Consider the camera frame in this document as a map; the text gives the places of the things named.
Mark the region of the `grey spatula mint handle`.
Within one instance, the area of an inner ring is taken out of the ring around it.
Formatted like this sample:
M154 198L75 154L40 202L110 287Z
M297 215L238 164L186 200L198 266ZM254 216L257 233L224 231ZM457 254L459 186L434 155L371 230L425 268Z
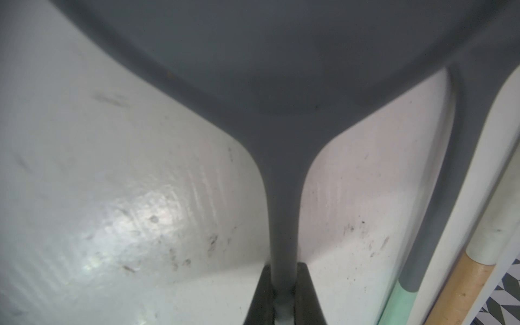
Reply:
M418 290L467 176L498 92L519 60L458 62L449 68L454 102L452 130L425 216L383 309L379 324L406 324Z

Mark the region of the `grey turner mint handle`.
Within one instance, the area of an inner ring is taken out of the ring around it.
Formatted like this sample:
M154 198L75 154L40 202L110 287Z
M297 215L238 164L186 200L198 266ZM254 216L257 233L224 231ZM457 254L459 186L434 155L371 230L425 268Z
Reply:
M518 1L56 7L118 63L252 156L267 197L274 324L295 324L301 195L320 151L441 69L519 60Z

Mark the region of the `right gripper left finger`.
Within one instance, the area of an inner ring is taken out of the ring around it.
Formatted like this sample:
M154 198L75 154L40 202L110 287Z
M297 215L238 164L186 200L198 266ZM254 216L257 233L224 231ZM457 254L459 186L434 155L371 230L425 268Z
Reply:
M265 265L257 283L244 325L274 324L274 291L271 281L271 267Z

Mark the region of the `cream spatula wooden handle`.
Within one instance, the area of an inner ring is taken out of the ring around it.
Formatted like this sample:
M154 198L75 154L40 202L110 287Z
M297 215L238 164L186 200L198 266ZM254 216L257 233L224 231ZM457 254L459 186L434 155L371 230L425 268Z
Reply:
M468 324L519 251L519 68L500 83L408 320Z

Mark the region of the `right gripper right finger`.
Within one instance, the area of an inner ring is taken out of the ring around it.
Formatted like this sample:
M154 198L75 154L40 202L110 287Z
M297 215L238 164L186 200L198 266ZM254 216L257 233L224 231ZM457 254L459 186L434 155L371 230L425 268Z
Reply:
M310 271L305 263L297 264L295 285L295 324L326 325L326 320L314 288Z

